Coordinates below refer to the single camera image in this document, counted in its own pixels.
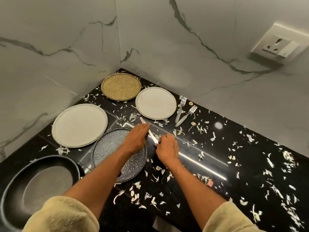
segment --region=silver fork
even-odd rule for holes
[[[191,109],[189,110],[188,114],[186,114],[184,117],[181,118],[180,121],[178,121],[178,123],[175,125],[175,127],[178,127],[179,125],[181,125],[181,123],[187,119],[188,115],[192,115],[197,109],[197,106],[194,105],[193,107],[191,107]]]
[[[182,100],[180,102],[180,109],[177,113],[177,117],[175,120],[175,123],[177,123],[179,121],[180,115],[181,115],[181,111],[182,111],[182,107],[186,104],[187,98],[186,97],[182,97]]]

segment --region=gold plate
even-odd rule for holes
[[[115,73],[104,79],[102,93],[115,101],[127,101],[135,98],[141,91],[141,82],[127,73]]]

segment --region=sleeve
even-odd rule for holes
[[[225,202],[218,207],[206,223],[203,232],[261,232],[235,204]]]
[[[42,209],[27,221],[23,232],[33,231],[98,232],[99,223],[93,213],[78,200],[56,196],[47,200]]]

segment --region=knife blade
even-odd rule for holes
[[[146,122],[144,121],[143,117],[141,117],[140,119],[141,119],[141,122],[142,122],[143,124],[145,124],[145,123],[146,123]],[[150,134],[150,136],[151,136],[152,140],[154,141],[154,143],[155,143],[155,144],[159,143],[159,142],[158,142],[158,140],[155,138],[155,136],[153,135],[153,133],[151,132],[151,130],[150,130],[150,129],[149,129],[149,131],[148,131],[148,132],[149,132],[149,134]]]

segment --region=white plate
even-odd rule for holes
[[[105,132],[107,122],[102,108],[93,104],[75,105],[56,118],[52,124],[52,137],[64,147],[87,146]]]
[[[142,90],[136,97],[135,105],[143,116],[152,120],[167,119],[177,108],[175,97],[160,87]]]

